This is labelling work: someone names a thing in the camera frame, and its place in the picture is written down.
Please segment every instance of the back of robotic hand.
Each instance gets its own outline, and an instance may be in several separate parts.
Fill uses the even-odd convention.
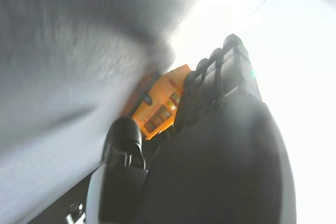
[[[184,84],[129,223],[296,223],[286,148],[242,41],[228,36]]]

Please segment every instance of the yellow school bus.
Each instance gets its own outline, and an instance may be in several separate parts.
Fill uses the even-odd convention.
[[[189,72],[188,65],[180,66],[158,78],[145,94],[132,118],[146,140],[173,124],[183,92],[183,82]]]

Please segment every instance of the gray surface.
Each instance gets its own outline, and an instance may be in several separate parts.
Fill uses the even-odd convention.
[[[172,61],[164,40],[190,1],[0,0],[1,223],[96,167],[138,79]]]

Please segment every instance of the robotic hand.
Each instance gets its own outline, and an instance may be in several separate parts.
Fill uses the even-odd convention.
[[[87,224],[296,223],[288,155],[235,35],[186,77],[174,131],[148,173],[144,164],[138,127],[116,120]]]

